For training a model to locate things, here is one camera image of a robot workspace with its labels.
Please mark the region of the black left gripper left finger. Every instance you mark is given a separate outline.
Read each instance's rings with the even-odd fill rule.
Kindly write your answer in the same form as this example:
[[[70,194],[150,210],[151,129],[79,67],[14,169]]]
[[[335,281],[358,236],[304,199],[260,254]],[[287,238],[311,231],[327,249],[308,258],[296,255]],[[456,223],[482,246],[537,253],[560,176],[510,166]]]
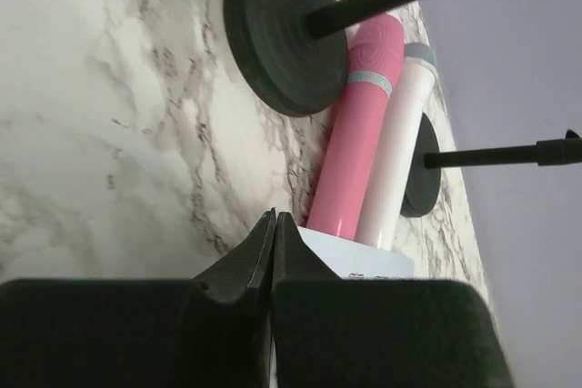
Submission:
[[[276,213],[191,279],[1,287],[4,387],[266,387]]]

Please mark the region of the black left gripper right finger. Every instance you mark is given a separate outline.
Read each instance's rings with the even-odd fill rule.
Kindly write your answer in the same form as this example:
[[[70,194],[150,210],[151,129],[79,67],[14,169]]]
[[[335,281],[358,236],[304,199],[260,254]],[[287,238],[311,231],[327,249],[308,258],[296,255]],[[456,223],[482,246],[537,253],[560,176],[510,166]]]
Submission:
[[[282,387],[510,387],[488,307],[452,280],[344,280],[277,218],[271,325]]]

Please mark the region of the white sheet music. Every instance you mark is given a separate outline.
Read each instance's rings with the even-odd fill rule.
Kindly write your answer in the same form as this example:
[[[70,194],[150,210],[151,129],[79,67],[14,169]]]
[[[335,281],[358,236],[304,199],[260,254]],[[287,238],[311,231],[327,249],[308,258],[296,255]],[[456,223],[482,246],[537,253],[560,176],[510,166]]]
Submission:
[[[343,279],[412,279],[414,262],[398,253],[299,227],[304,243]]]

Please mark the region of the white toy microphone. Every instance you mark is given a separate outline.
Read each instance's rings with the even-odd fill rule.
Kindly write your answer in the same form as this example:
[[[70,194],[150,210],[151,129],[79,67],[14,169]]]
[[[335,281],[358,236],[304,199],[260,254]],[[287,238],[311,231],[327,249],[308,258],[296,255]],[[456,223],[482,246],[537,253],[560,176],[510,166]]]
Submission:
[[[423,109],[437,81],[437,58],[426,44],[405,45],[404,65],[387,103],[356,230],[356,240],[389,250],[394,241]]]

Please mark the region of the black round-base mic stand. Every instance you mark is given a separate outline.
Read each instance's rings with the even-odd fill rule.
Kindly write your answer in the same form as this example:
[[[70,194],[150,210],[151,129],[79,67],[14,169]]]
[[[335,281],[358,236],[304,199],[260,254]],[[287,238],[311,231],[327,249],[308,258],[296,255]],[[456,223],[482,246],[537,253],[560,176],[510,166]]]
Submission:
[[[432,212],[437,203],[445,168],[537,164],[559,166],[581,162],[581,136],[568,129],[562,139],[538,141],[533,145],[442,152],[436,131],[424,114],[410,166],[401,214],[419,218]]]

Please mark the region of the pink toy microphone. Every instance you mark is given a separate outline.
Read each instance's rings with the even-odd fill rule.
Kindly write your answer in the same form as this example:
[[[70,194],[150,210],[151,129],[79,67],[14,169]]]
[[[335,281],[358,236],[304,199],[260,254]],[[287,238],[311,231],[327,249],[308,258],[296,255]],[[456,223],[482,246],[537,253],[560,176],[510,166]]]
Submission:
[[[386,106],[404,62],[404,27],[387,13],[361,23],[306,227],[352,240]]]

